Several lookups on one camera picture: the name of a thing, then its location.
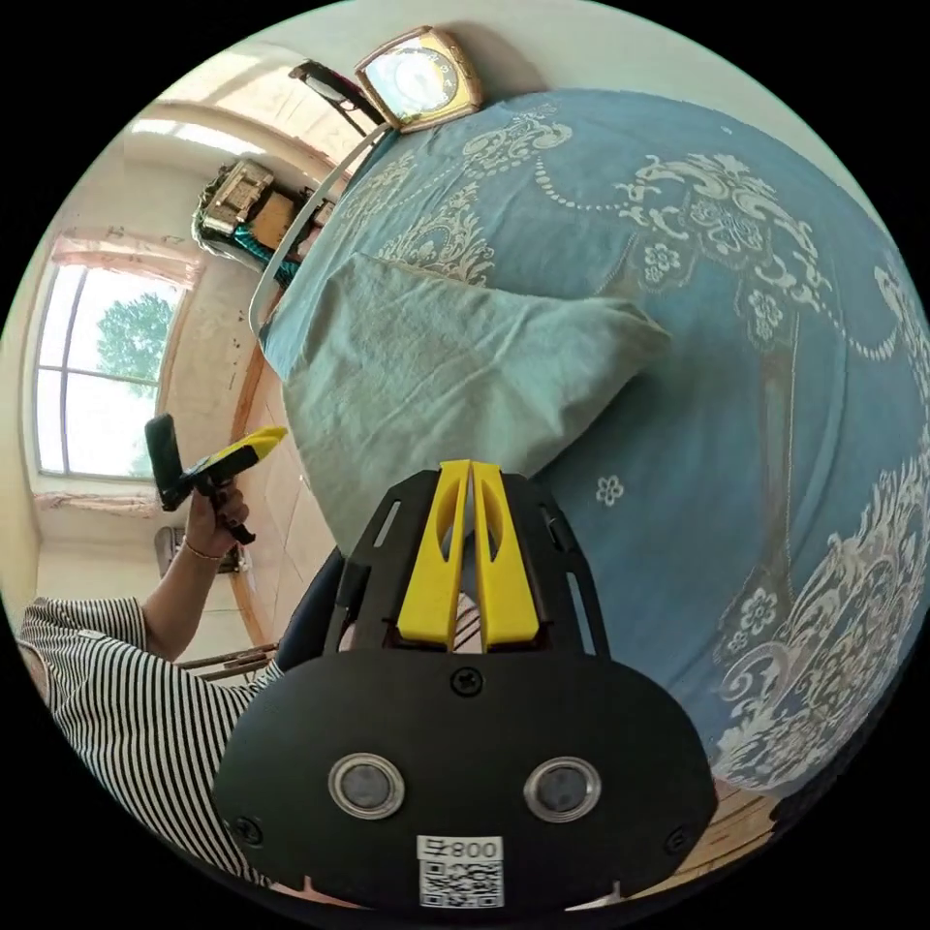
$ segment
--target pink curtain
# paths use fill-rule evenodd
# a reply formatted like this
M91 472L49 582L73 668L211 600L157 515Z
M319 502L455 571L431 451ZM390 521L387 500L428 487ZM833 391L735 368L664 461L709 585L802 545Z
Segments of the pink curtain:
M151 495L109 496L105 494L76 494L68 491L34 494L40 511L59 511L73 508L77 511L110 513L113 516L134 516L150 520L161 511L158 499Z
M51 260L136 274L188 291L197 286L203 269L202 252L190 240L126 232L121 226L67 229L55 241Z

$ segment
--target gold clock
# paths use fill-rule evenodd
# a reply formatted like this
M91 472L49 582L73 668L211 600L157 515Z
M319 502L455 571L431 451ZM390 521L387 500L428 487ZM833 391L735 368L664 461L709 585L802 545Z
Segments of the gold clock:
M434 26L420 26L376 48L356 65L356 79L401 133L481 108L481 83L471 63L449 33Z

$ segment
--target qr code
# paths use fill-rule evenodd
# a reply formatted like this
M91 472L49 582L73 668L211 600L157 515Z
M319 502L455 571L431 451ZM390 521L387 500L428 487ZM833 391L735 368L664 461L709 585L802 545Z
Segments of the qr code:
M504 863L421 861L419 900L426 908L502 908Z

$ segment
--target bracelet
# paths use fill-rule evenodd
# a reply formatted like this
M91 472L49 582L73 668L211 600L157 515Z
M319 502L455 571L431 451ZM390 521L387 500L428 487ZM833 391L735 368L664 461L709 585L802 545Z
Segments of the bracelet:
M186 536L184 537L181 544L187 548L191 555L196 555L199 559L203 559L205 562L222 562L223 559L226 558L226 556L223 555L207 555L205 552L201 552L199 549L194 549L194 547L189 542L187 542Z

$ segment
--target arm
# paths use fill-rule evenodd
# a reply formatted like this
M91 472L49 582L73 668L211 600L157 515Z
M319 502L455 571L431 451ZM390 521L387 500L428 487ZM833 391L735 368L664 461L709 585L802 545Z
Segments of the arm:
M242 494L234 487L224 494L219 513L232 525L244 523L249 509ZM184 544L142 605L148 652L174 662L191 644L220 561L234 545L235 540L219 524L209 499L195 491Z

